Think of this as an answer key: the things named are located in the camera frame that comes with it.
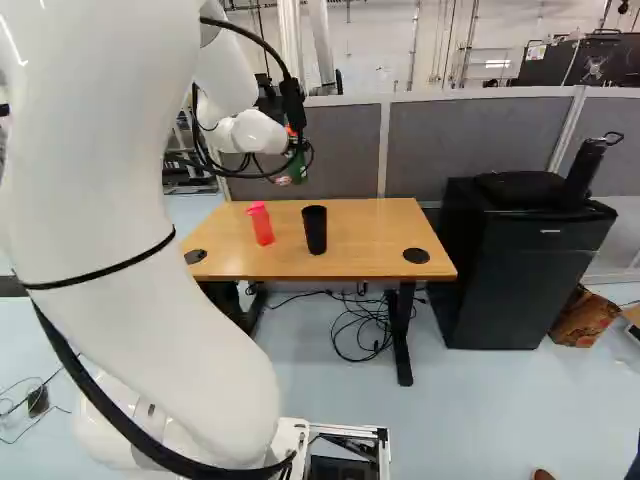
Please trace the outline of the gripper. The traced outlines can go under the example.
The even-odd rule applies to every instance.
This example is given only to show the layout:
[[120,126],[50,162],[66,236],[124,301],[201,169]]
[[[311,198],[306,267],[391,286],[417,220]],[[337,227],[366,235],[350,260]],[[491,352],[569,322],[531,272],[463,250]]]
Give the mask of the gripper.
[[307,120],[304,109],[305,95],[298,79],[286,77],[279,83],[282,96],[283,110],[288,119],[289,125],[297,135],[302,135]]

